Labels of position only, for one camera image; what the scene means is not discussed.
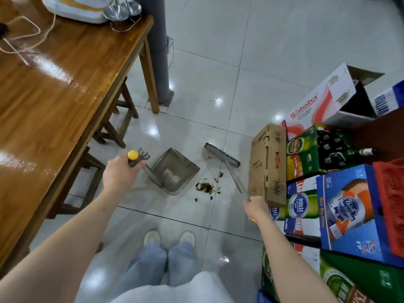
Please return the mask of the group of dark beer bottles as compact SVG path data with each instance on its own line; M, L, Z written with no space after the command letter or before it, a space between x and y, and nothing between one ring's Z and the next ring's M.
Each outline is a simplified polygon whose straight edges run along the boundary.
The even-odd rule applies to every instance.
M332 170L347 167L347 155L343 153L349 149L349 146L343 139L345 135L335 129L317 129L316 132L320 168Z

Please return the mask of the person's left leg in jeans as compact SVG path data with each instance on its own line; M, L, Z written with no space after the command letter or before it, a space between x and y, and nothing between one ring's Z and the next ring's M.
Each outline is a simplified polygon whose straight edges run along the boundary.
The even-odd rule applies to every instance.
M112 290L110 299L142 286L159 285L164 274L167 253L156 239L148 240L137 257L128 266Z

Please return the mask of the brown wooden table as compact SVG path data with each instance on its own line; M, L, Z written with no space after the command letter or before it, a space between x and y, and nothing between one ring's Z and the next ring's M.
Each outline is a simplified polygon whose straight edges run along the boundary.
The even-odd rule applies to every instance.
M142 16L125 33L59 17L45 42L22 56L0 52L0 279L29 253L93 134L113 110L140 56L158 113L149 34Z

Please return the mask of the white table appliance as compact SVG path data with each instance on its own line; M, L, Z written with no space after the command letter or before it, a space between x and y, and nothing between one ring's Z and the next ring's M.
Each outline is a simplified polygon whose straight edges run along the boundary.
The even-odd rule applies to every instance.
M41 0L46 9L59 17L100 25L107 22L104 9L114 0Z

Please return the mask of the person's right hand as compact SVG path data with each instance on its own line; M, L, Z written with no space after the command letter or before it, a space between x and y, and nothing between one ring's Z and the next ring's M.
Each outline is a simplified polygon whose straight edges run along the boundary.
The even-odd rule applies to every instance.
M261 196L250 197L254 203L254 216L248 217L253 222L260 224L263 221L272 221L270 216L270 210L267 203L263 200Z

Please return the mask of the red plastic crate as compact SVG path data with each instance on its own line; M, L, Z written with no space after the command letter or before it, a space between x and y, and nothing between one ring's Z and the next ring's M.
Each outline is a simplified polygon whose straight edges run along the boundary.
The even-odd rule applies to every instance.
M377 207L390 252L404 258L404 157L373 164L381 205Z

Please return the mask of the dark brown wooden counter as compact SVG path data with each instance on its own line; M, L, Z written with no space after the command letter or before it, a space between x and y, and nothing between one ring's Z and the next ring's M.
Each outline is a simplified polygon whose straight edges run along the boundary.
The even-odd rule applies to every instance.
M355 149L374 148L378 154L361 157L357 164L389 162L404 157L404 106L352 131Z

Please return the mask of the person's left forearm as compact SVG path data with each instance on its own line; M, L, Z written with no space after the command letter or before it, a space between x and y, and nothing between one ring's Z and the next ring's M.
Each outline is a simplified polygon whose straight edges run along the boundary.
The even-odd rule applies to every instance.
M83 276L125 192L105 188L0 280L0 303L74 303Z

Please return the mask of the person's white shoe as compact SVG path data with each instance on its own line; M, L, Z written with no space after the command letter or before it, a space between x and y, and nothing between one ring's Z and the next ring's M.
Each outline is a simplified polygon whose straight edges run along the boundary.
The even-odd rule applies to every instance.
M144 246L149 246L150 244L153 246L161 246L161 237L157 230L149 231L144 236Z
M179 238L179 244L187 244L195 247L195 234L190 231L185 231Z

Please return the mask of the grey long-handled broom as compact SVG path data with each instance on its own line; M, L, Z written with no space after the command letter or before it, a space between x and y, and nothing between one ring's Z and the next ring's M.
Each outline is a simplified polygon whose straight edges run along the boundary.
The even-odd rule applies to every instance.
M204 144L204 148L206 150L208 150L209 152L211 152L212 154L216 155L222 162L225 163L225 165L227 166L227 168L230 172L231 177L233 178L233 181L235 182L237 189L239 190L240 194L243 197L243 201L250 202L251 201L250 196L244 189L240 179L237 177L237 175L235 174L235 171L233 170L233 167L238 168L240 166L240 162L237 159L235 159L234 157L232 157L232 156L228 155L227 153L225 153L224 151L222 151L221 149L210 144L209 142L206 142Z

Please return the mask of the narrow green beer carton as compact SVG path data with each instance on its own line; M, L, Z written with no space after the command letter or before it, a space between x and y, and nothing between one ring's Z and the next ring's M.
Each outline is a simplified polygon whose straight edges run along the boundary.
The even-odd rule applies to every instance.
M261 257L261 290L271 302L280 303L271 272L270 262L264 246L262 248Z

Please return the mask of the person's left hand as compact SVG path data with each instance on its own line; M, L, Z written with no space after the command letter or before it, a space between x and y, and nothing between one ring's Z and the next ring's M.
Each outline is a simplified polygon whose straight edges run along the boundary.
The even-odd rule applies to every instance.
M102 194L111 193L113 195L125 195L128 193L132 185L134 184L138 173L128 173L128 159L127 154L122 154L116 158L110 160L103 173L103 185L104 189Z

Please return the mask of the pile of swept debris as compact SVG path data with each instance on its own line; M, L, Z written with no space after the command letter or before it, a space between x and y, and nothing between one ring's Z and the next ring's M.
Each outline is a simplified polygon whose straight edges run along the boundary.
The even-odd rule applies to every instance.
M214 201L217 195L223 194L220 186L220 180L223 176L224 173L219 172L219 175L216 178L202 178L195 184L195 190L206 195L209 201Z

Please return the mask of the person's right white shoe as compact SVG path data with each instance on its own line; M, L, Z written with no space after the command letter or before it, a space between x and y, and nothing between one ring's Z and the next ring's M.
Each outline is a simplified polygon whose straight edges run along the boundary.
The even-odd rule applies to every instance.
M179 244L187 244L195 247L195 234L190 231L185 231L179 238Z

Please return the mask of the grey long-handled dustpan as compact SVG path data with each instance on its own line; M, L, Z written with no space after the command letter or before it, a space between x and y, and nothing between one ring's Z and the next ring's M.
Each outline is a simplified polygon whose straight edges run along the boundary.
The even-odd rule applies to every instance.
M169 148L150 167L143 167L149 181L169 195L178 195L199 172L191 160L173 148Z

